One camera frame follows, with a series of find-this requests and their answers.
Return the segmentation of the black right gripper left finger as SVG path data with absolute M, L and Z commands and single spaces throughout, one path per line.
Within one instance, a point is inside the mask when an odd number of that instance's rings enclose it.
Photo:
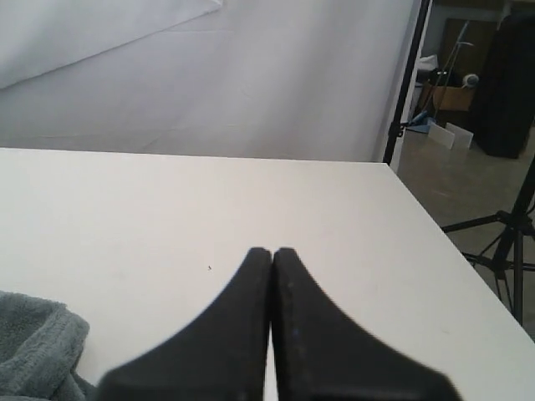
M 148 353 L 108 372 L 98 400 L 261 400 L 271 253 L 252 248 L 220 295 Z

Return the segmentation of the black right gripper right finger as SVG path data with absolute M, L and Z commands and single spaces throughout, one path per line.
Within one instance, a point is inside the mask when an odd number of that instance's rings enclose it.
M 458 400 L 451 381 L 347 316 L 297 252 L 273 258 L 272 339 L 281 400 Z

